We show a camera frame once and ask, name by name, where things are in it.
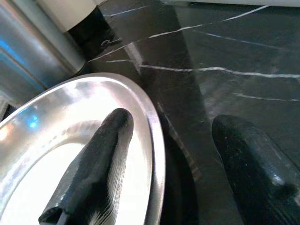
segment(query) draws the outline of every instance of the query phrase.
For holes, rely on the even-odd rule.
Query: countertop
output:
[[[89,64],[138,83],[193,173],[199,224],[243,224],[211,136],[220,114],[265,130],[300,168],[300,9],[108,0]]]

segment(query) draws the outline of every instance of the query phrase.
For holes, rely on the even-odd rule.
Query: metal plate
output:
[[[143,90],[117,74],[81,76],[44,92],[0,123],[3,224],[38,224],[69,163],[114,109],[133,115],[117,222],[158,224],[165,151],[158,115]]]

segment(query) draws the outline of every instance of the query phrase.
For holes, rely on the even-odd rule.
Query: stainless steel appliance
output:
[[[32,0],[2,0],[0,96],[20,107],[78,73],[85,59]]]

